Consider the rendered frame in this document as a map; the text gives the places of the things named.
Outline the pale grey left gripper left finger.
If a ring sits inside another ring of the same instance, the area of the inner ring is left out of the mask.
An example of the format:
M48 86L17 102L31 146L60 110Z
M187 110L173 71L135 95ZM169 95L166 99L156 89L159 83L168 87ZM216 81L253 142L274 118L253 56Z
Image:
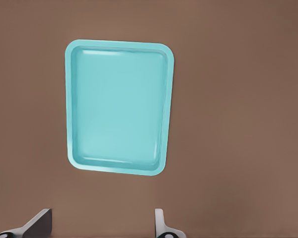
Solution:
M0 233L0 238L50 238L52 233L52 209L45 208L24 226Z

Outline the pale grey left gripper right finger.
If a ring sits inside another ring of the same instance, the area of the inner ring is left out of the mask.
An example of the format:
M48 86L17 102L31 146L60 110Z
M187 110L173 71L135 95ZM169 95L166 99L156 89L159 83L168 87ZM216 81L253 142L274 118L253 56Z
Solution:
M165 224L164 213L160 208L154 211L155 217L155 238L186 238L183 231L168 227Z

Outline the turquoise rectangular tray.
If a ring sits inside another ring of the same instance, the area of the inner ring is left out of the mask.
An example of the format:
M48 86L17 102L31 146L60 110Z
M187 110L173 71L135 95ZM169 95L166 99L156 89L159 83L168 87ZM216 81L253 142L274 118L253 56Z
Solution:
M174 54L77 39L65 50L67 153L77 169L156 176L166 165Z

